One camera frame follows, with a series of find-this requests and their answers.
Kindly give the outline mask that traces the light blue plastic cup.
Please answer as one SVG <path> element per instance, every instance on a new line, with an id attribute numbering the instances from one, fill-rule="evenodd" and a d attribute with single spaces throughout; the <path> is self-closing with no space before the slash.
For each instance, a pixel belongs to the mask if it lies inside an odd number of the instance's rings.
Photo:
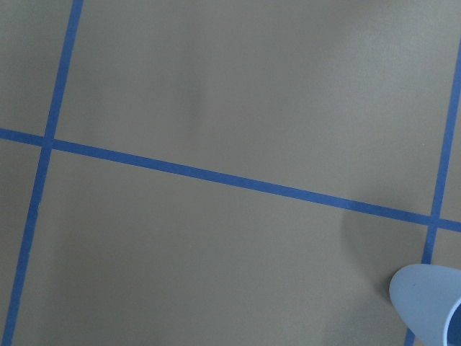
<path id="1" fill-rule="evenodd" d="M 392 305 L 423 345 L 460 344 L 460 270 L 415 264 L 390 281 Z"/>

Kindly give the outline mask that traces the brown paper table cover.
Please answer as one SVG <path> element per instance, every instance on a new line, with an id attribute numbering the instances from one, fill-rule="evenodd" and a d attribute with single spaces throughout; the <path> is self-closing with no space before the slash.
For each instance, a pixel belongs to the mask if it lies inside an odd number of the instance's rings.
<path id="1" fill-rule="evenodd" d="M 3 345 L 417 345 L 460 265 L 458 1 L 3 1 Z"/>

